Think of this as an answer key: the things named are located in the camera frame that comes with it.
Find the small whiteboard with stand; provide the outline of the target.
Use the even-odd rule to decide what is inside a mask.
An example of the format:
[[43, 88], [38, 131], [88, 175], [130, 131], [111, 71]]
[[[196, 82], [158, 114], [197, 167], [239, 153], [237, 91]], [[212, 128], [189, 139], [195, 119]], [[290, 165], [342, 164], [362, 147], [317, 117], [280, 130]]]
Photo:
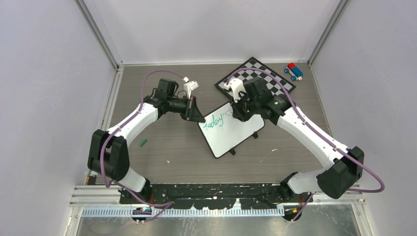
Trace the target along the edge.
[[265, 121], [260, 115], [253, 115], [248, 121], [240, 121], [224, 112], [232, 112], [230, 103], [226, 102], [205, 115], [205, 123], [197, 123], [204, 140], [214, 158], [226, 153], [235, 154], [235, 148], [250, 137], [257, 138], [264, 128]]

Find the green marker cap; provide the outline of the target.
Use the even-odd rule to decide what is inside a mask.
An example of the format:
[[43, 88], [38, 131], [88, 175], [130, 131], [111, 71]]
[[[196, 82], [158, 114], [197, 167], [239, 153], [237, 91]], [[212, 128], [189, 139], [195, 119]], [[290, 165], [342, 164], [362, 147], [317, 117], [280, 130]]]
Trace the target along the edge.
[[142, 147], [146, 142], [147, 142], [148, 140], [147, 139], [143, 139], [141, 142], [140, 142], [140, 146]]

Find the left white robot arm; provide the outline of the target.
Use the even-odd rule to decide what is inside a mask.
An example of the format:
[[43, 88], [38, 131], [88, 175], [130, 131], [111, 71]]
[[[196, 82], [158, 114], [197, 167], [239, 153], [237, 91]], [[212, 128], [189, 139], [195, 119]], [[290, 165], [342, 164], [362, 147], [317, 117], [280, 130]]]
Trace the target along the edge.
[[151, 196], [149, 180], [130, 167], [128, 148], [132, 141], [150, 124], [166, 113], [180, 114], [185, 121], [205, 122], [198, 109], [196, 97], [191, 93], [199, 85], [184, 78], [185, 96], [175, 93], [179, 85], [174, 80], [160, 79], [157, 88], [146, 96], [138, 107], [125, 119], [108, 130], [96, 130], [91, 139], [87, 166], [132, 190], [138, 203], [146, 203]]

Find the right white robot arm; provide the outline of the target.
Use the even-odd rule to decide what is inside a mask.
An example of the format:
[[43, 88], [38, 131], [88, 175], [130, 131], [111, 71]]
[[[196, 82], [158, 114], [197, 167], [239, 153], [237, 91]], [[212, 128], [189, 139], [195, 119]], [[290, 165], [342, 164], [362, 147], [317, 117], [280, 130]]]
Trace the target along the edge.
[[281, 197], [293, 202], [305, 192], [323, 192], [339, 199], [362, 176], [364, 152], [334, 141], [314, 124], [285, 94], [274, 95], [261, 77], [242, 82], [233, 78], [224, 85], [233, 94], [233, 118], [246, 122], [260, 115], [290, 133], [321, 163], [322, 168], [307, 173], [294, 172], [280, 182]]

